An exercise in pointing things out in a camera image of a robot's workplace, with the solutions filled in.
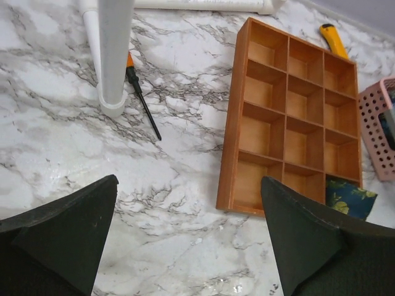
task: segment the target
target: white wall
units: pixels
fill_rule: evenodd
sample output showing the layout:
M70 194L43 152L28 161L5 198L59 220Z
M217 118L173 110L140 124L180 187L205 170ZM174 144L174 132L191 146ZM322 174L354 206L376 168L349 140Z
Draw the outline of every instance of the white wall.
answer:
M310 0L395 38L395 0Z

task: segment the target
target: black screwdriver shaft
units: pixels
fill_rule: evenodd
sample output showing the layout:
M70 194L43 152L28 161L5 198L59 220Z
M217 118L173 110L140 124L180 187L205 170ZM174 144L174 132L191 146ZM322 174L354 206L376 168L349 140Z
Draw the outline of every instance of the black screwdriver shaft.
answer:
M146 111L146 113L148 115L148 119L151 122L152 127L154 128L156 136L161 141L162 140L162 136L160 135L158 127L156 126L155 121L154 121L154 119L153 119L153 117L152 117L152 115L151 115L151 113L150 113L150 111L148 109L147 103L144 100L143 91L141 90L140 84L138 83L139 79L138 79L138 76L136 75L134 66L129 66L129 67L126 68L126 76L128 78L129 83L135 89L135 92L136 92L137 96L139 97L139 99L140 99L140 101L141 101L141 103L142 103L142 105L143 105L143 107L144 107L144 109L145 109L145 111Z

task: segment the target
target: wooden compartment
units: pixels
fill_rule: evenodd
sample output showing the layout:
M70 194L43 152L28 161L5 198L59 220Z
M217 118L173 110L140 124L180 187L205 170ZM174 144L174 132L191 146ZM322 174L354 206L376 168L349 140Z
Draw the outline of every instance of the wooden compartment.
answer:
M288 115L323 124L324 99L321 87L290 75L286 101Z
M257 23L251 25L248 58L286 71L288 37Z
M282 159L285 116L244 103L240 125L240 150Z
M325 172L354 181L360 180L359 138L325 131Z
M325 203L325 176L321 171L285 163L283 184L310 199Z
M263 176L321 203L327 176L361 184L356 78L355 64L249 18L236 42L217 209L264 216Z
M286 162L323 170L323 146L322 127L287 117L284 156Z
M304 41L290 38L289 41L289 74L312 81L323 83L323 52Z
M325 90L325 127L358 136L357 101L333 91Z
M263 214L260 182L264 176L282 179L283 164L272 158L240 152L236 169L233 202L235 210Z
M325 53L324 86L350 97L357 95L357 74L354 63Z
M286 73L248 61L244 101L285 111Z

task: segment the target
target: screwdriver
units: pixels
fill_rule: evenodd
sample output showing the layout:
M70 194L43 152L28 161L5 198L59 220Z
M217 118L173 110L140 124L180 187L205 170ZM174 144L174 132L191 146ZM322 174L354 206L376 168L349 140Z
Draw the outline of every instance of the screwdriver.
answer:
M147 112L149 121L151 122L151 125L154 128L156 136L161 141L162 140L162 136L160 135L159 130L156 127L154 119L152 118L152 115L151 115L151 113L150 113L150 111L148 109L147 103L144 100L143 91L141 90L140 84L138 83L138 77L136 75L135 65L133 63L133 59L131 58L130 52L128 53L128 62L127 62L127 66L126 66L126 77L128 78L129 83L135 89L135 92L136 92L137 96L139 97L141 103L143 104L143 107L144 107L145 111Z

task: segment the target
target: pvc pipe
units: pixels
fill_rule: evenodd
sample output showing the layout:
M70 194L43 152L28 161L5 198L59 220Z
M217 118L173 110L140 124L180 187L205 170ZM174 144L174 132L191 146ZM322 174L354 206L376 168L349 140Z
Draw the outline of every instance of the pvc pipe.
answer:
M101 61L100 61L100 35L99 35L99 15L97 0L80 0L78 2L81 16L84 20L86 35L88 36L89 48L93 58L94 70L101 82Z
M125 108L125 67L134 0L98 0L101 83L99 101L104 114L117 117Z
M101 82L101 61L100 61L100 35L99 35L99 15L97 10L89 10L83 14L86 34L88 35L89 47L93 58L94 70L98 82Z
M286 0L136 0L135 8L257 12L274 14Z

